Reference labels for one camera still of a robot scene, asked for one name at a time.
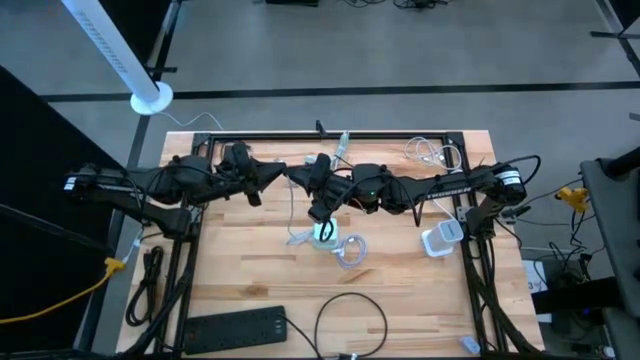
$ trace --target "wooden tabletop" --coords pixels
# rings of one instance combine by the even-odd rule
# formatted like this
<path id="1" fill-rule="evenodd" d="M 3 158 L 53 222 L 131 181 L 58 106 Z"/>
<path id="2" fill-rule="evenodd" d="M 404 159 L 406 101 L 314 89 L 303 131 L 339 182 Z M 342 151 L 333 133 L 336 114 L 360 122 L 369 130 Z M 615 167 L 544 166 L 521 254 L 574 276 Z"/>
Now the wooden tabletop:
<path id="1" fill-rule="evenodd" d="M 469 162 L 495 162 L 487 131 L 464 131 Z M 168 133 L 161 164 L 173 155 L 190 153 L 193 133 Z M 406 140 L 351 140 L 346 159 L 352 164 L 386 164 L 396 175 L 430 177 L 444 170 L 407 159 L 403 155 Z M 305 155 L 333 154 L 337 141 L 250 141 L 252 156 L 258 160 L 282 159 L 298 165 Z M 293 189 L 292 231 L 310 229 L 307 217 L 310 199 L 301 188 Z M 462 336 L 473 336 L 469 293 L 462 263 L 456 251 L 444 258 L 425 255 L 420 234 L 447 219 L 439 208 L 425 203 L 422 225 L 414 225 L 411 212 L 392 216 L 383 210 L 364 215 L 342 206 L 336 213 L 340 236 L 362 235 L 368 254 L 362 264 L 345 270 L 335 255 L 314 249 L 310 243 L 287 246 L 290 217 L 290 190 L 287 179 L 275 180 L 263 194 L 262 206 L 251 207 L 243 195 L 230 201 L 211 202 L 204 215 L 203 231 L 189 307 L 189 317 L 219 314 L 275 305 L 284 305 L 286 315 L 312 337 L 316 315 L 333 295 L 357 291 L 373 298 L 384 309 L 389 335 L 379 357 L 453 357 L 469 356 L 460 346 Z M 453 210 L 450 199 L 440 203 Z M 543 349 L 540 330 L 516 240 L 496 227 L 496 287 L 504 311 L 516 327 L 536 347 Z M 156 245 L 165 249 L 163 274 L 171 253 L 171 240 L 155 237 L 145 240 L 140 253 Z M 182 250 L 183 268 L 189 245 Z M 143 277 L 142 256 L 138 256 L 130 297 Z M 158 285 L 158 303 L 164 277 Z M 140 301 L 142 313 L 145 301 Z M 172 344 L 178 305 L 172 312 L 167 343 Z M 489 338 L 494 340 L 491 321 L 485 314 Z M 377 310 L 364 299 L 344 297 L 324 312 L 318 335 L 324 355 L 364 353 L 379 343 L 383 322 Z M 131 346 L 144 330 L 129 327 L 123 320 L 118 351 Z M 198 357 L 313 357 L 305 340 L 289 327 L 286 342 L 208 354 Z"/>

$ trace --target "gray floor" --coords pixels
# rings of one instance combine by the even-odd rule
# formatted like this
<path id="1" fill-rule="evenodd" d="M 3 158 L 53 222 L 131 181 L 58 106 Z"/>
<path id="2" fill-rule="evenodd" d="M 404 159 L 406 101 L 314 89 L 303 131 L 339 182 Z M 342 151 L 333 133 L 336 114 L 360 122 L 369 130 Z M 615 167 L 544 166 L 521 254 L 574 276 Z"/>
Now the gray floor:
<path id="1" fill-rule="evenodd" d="M 319 8 L 267 6 L 250 0 L 186 2 L 164 80 L 175 90 L 635 81 L 617 41 L 593 39 L 608 30 L 591 1 L 455 0 L 431 11 L 400 11 L 391 2 L 353 9 L 336 0 Z M 0 63 L 38 94 L 123 92 L 126 88 L 66 10 L 49 0 L 0 0 Z M 174 101 L 181 121 L 203 111 L 226 129 L 488 129 L 498 159 L 539 154 L 543 165 L 530 194 L 578 177 L 585 159 L 616 156 L 637 146 L 640 112 L 634 91 L 566 91 L 448 95 L 376 95 Z M 138 116 L 127 102 L 54 107 L 115 159 L 125 163 Z M 154 116 L 141 166 L 158 162 L 167 131 Z M 215 129 L 206 118 L 188 130 Z M 526 218 L 568 222 L 567 206 L 536 203 Z M 525 246 L 549 241 L 568 248 L 569 229 L 518 224 Z M 119 252 L 135 234 L 126 227 Z M 601 246 L 595 222 L 581 239 Z M 544 254 L 523 251 L 532 259 Z M 590 271 L 611 274 L 606 254 Z M 111 281 L 96 349 L 112 352 L 130 278 Z"/>

